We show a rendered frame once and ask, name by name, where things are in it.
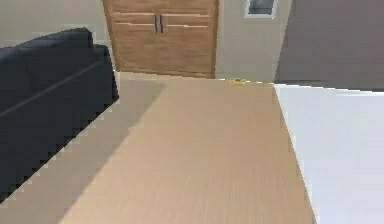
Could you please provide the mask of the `brown wooden double door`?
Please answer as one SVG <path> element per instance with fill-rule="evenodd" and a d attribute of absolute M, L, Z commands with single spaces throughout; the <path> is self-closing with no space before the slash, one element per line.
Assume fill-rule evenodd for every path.
<path fill-rule="evenodd" d="M 219 0 L 102 0 L 119 72 L 215 76 Z M 158 33 L 154 29 L 157 15 Z M 160 32 L 159 15 L 164 32 Z"/>

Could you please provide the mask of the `dark navy sofa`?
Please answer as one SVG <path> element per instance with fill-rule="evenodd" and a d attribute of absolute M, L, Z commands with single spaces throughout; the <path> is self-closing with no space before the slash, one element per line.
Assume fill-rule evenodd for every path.
<path fill-rule="evenodd" d="M 0 203 L 118 99 L 85 27 L 0 48 Z"/>

